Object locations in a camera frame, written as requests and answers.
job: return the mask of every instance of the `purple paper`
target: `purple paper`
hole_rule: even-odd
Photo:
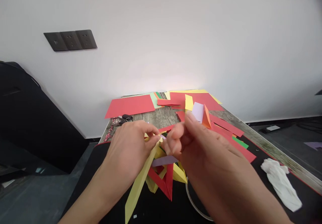
[[[156,167],[161,165],[173,164],[175,162],[178,162],[178,160],[175,157],[169,155],[169,156],[165,156],[165,157],[153,160],[151,166]]]
[[[195,102],[194,107],[192,108],[192,114],[195,116],[198,122],[202,122],[202,116],[204,115],[204,105]]]
[[[318,148],[318,147],[322,148],[322,142],[306,142],[306,143],[304,143],[304,144],[306,144],[306,145],[308,145],[309,147],[311,147],[311,148],[315,149],[316,151],[318,151],[318,150],[317,150],[317,148]]]

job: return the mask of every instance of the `floor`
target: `floor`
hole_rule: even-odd
[[[304,144],[304,142],[322,142],[322,134],[299,128],[295,124],[268,134],[259,131],[269,126],[271,125],[252,128],[314,176],[322,180],[322,152],[316,151]]]
[[[0,224],[57,223],[96,144],[90,143],[70,175],[27,176],[13,182],[16,186],[1,195]]]

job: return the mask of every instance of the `left hand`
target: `left hand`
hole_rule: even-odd
[[[147,142],[144,141],[145,133],[150,137]],[[116,130],[100,172],[112,176],[109,181],[115,182],[122,194],[134,182],[160,140],[158,134],[155,126],[143,120],[124,123]]]

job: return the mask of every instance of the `white cloth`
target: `white cloth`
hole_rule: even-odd
[[[283,204],[293,212],[300,209],[302,202],[286,176],[289,173],[288,168],[280,166],[279,162],[272,159],[265,159],[261,168],[267,173],[269,182]]]

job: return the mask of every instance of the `electrical outlet panel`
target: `electrical outlet panel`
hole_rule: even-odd
[[[93,33],[90,29],[76,31],[83,49],[97,48]]]
[[[83,49],[75,31],[60,32],[69,50]]]
[[[54,51],[68,51],[68,48],[59,32],[44,33],[44,35]]]
[[[90,29],[66,32],[44,33],[54,51],[68,51],[97,48]]]

